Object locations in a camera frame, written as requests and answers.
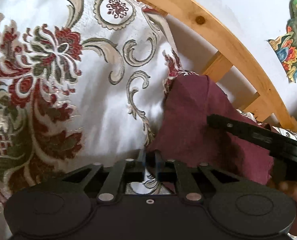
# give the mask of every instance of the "silver rivet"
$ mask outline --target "silver rivet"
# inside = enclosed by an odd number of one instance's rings
[[[148,200],[146,201],[146,203],[147,203],[147,204],[154,204],[154,200],[152,200],[152,199],[148,199]]]
[[[102,201],[111,201],[113,198],[114,195],[112,195],[111,193],[102,193],[98,196],[98,199]]]
[[[186,198],[191,201],[198,201],[202,198],[202,196],[199,193],[188,193]]]

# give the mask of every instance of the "colorful floral painting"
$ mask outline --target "colorful floral painting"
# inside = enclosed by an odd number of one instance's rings
[[[278,59],[283,65],[287,76],[292,82],[297,78],[297,0],[290,2],[291,19],[287,23],[285,35],[276,40],[268,40]]]

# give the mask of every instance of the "maroon fabric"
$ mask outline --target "maroon fabric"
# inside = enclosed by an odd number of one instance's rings
[[[196,166],[200,162],[266,184],[273,165],[268,151],[229,133],[208,127],[206,117],[220,114],[256,125],[241,116],[208,76],[186,75],[174,80],[165,102],[162,127],[148,150]]]

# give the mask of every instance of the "screw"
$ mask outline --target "screw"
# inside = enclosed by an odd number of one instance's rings
[[[186,195],[186,198],[191,201],[199,201],[202,198],[202,196],[199,193],[188,193]]]
[[[197,24],[202,25],[202,24],[205,23],[205,18],[203,16],[197,16],[195,18],[195,21],[196,21]]]
[[[154,204],[154,202],[155,202],[155,201],[152,200],[152,199],[148,199],[148,200],[146,201],[147,204]]]
[[[98,196],[98,199],[102,201],[111,201],[114,199],[114,195],[111,193],[102,193]]]

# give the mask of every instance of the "circular medallion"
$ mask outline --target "circular medallion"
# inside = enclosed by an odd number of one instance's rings
[[[109,30],[125,28],[136,15],[128,0],[95,0],[93,12],[98,23]]]

